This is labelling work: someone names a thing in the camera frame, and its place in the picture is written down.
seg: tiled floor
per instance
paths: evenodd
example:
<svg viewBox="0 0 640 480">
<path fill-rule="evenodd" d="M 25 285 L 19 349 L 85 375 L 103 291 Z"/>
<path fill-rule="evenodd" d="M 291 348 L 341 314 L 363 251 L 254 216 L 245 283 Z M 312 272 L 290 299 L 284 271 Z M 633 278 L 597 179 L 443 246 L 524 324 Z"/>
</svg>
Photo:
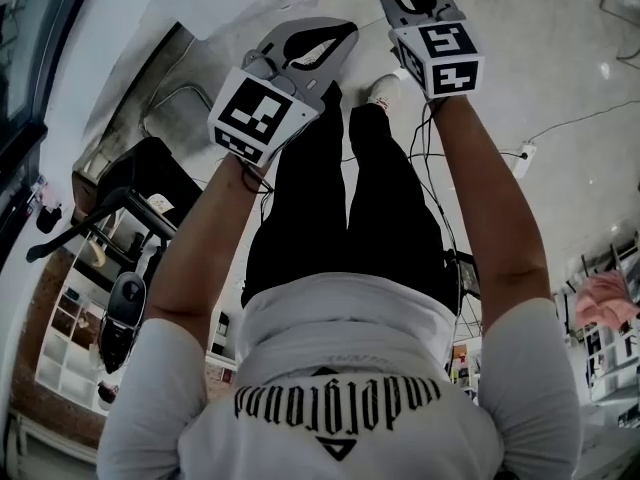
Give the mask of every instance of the tiled floor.
<svg viewBox="0 0 640 480">
<path fill-rule="evenodd" d="M 640 29 L 598 10 L 598 0 L 456 0 L 476 29 L 486 53 L 482 91 L 471 101 L 498 147 L 518 151 L 523 141 L 559 123 L 640 100 L 640 71 L 615 60 L 624 41 Z M 165 80 L 159 96 L 184 81 L 200 84 L 215 98 L 230 66 L 256 46 L 275 24 L 304 15 L 350 19 L 360 39 L 340 81 L 345 119 L 358 90 L 398 67 L 389 53 L 388 24 L 377 0 L 321 0 L 318 9 L 276 11 L 235 27 L 208 43 L 195 43 Z M 168 64 L 189 38 L 180 34 L 141 80 L 116 120 L 108 143 L 113 154 L 139 140 L 140 101 L 148 97 Z M 402 104 L 391 116 L 396 140 L 408 150 L 424 99 L 411 80 L 404 82 Z M 207 111 L 194 95 L 183 93 L 158 109 L 149 129 L 162 137 L 187 172 L 208 180 L 223 151 L 212 146 Z M 596 251 L 612 238 L 628 236 L 640 218 L 640 106 L 636 103 L 592 119 L 559 127 L 534 141 L 535 159 L 521 186 L 545 242 L 552 284 L 560 286 L 578 268 L 582 253 Z M 439 151 L 434 134 L 432 151 Z M 345 141 L 345 158 L 350 156 Z M 446 163 L 430 160 L 434 184 L 458 246 L 469 251 L 456 194 Z M 269 178 L 273 178 L 275 167 Z M 424 169 L 418 168 L 424 175 Z M 355 162 L 343 164 L 348 199 L 357 178 Z M 384 183 L 384 172 L 380 181 Z M 259 225 L 254 214 L 236 255 L 219 307 L 234 314 L 248 248 Z M 458 337 L 477 335 L 480 316 L 464 305 Z"/>
</svg>

